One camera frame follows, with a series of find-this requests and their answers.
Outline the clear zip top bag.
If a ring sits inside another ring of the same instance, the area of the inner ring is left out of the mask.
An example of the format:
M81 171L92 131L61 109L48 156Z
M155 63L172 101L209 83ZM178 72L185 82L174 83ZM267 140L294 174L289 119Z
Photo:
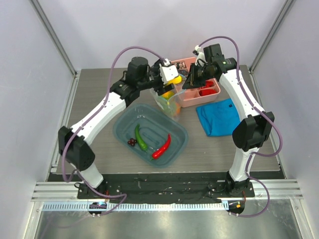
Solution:
M179 120L180 114L174 117L172 114L172 106L174 105L174 103L178 103L182 107L182 103L185 96L185 90L182 89L182 85L184 84L186 77L182 74L180 74L180 76L182 77L182 82L177 85L174 84L174 89L171 91L173 91L175 95L172 96L169 100L166 100L161 96L158 96L158 94L153 89L150 89L150 93L152 97L154 98L156 104L161 109L161 111L174 121Z

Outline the pink divided organizer box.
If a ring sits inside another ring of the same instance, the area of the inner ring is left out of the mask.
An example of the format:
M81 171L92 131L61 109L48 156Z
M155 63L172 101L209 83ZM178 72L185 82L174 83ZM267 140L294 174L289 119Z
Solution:
M183 58L179 60L174 60L172 61L172 64L174 64L177 68L177 71L179 74L184 75L185 77L188 76L188 73L190 72L190 65L194 63L196 60L195 57L189 57L189 58ZM195 106L199 104L205 104L209 102L213 102L216 100L218 94L220 93L220 87L218 86L218 83L216 79L209 79L214 82L214 89L217 91L216 94L213 95L208 95L201 97L198 92L198 88L195 89L187 89L185 90L185 96L184 100L182 103L182 107L190 107L190 106Z

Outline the green chili pepper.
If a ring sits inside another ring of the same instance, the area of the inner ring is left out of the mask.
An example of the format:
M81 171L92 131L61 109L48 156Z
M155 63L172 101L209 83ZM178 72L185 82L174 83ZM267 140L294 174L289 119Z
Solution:
M148 146L140 135L140 125L139 124L137 124L137 126L135 127L135 137L136 137L136 140L137 140L137 143L138 143L140 149L142 151L147 151Z

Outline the aluminium front rail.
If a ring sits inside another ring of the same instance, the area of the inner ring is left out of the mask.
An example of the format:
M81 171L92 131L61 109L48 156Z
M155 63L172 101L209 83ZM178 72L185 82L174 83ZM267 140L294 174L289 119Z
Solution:
M224 182L112 182L108 199L95 195L79 182L39 182L32 194L32 201L44 202L49 211L85 210L98 211L98 203L105 203L105 210L117 211L191 211L227 210L236 203L249 200L297 200L302 199L300 187L294 179L267 179L261 183L252 181L244 192L230 196Z

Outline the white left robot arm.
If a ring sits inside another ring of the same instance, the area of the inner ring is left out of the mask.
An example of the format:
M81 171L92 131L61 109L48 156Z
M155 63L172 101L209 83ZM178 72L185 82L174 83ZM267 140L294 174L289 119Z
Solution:
M96 199L106 193L104 178L97 169L91 149L95 137L120 112L140 96L140 92L153 89L162 95L173 89L172 80L179 76L169 60L158 60L152 66L144 57L134 57L100 103L82 120L58 131L58 147L63 163L68 162L89 184L89 193Z

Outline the yellow green mango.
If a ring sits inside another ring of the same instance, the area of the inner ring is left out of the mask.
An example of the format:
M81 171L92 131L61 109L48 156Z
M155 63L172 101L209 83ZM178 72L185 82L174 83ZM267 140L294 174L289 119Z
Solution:
M175 93L173 91L168 91L168 92L162 94L161 97L163 97L166 100L169 100L174 95L175 95Z

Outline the dark red cherry cluster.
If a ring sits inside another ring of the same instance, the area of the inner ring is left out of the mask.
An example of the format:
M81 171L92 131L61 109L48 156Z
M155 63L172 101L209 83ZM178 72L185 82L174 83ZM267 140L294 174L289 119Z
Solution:
M135 146L136 143L137 143L137 140L134 138L130 138L130 140L128 141L128 145L130 146Z

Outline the yellow pear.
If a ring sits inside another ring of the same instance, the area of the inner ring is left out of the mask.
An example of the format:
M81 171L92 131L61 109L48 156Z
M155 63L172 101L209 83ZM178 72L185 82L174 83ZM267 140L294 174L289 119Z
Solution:
M178 75L177 77L175 77L174 79L170 80L167 82L167 84L180 84L182 82L182 77L180 75Z

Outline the clear blue plastic tray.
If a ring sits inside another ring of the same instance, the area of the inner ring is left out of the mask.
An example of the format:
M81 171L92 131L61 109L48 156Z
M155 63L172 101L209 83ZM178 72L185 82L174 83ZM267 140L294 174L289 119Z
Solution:
M135 146L128 145L130 138L136 139L137 124L148 146L147 151L142 151L138 143ZM152 154L166 142L168 134L171 136L168 150L159 159L152 160ZM133 154L155 168L171 166L188 143L188 133L183 126L147 104L136 104L125 110L113 126L113 135Z

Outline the blue folded cloth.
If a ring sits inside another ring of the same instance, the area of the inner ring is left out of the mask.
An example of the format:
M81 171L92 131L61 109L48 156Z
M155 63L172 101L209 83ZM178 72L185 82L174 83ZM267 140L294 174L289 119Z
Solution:
M229 136L240 123L231 99L199 106L196 113L205 134L209 137Z

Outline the red chili pepper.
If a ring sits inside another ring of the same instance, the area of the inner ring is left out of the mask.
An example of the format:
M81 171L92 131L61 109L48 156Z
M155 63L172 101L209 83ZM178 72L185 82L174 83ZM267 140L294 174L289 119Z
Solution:
M170 143L171 136L168 134L166 142L152 154L152 160L159 159L168 150Z

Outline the red item in organizer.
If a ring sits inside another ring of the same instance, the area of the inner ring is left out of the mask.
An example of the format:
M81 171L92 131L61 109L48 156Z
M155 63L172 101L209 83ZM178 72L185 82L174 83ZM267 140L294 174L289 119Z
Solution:
M217 91L214 89L214 82L206 80L205 86L198 88L199 95L201 97L216 94Z

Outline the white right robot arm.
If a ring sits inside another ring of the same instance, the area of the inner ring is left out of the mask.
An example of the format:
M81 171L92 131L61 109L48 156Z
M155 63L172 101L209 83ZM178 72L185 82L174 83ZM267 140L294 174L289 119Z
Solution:
M207 80L214 78L228 93L239 116L240 123L232 132L235 157L225 179L226 193L235 197L249 188L251 163L268 140L275 117L253 97L242 77L238 58L226 59L219 44L204 48L196 46L194 54L197 58L190 65L182 88L200 88L205 86Z

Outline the orange tangerine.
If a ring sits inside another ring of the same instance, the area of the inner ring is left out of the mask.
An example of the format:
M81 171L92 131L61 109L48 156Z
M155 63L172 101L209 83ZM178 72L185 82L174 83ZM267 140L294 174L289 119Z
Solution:
M174 103L174 105L172 106L172 114L174 117L178 116L180 114L181 111L181 106L178 103Z

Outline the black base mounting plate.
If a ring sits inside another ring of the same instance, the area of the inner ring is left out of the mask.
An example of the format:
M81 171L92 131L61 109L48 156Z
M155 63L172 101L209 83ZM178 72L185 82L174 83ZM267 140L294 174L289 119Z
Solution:
M105 174L96 192L76 184L79 199L98 199L100 194L115 196L118 203L126 194L128 204L204 204L221 198L255 197L252 183L233 193L226 190L226 173Z

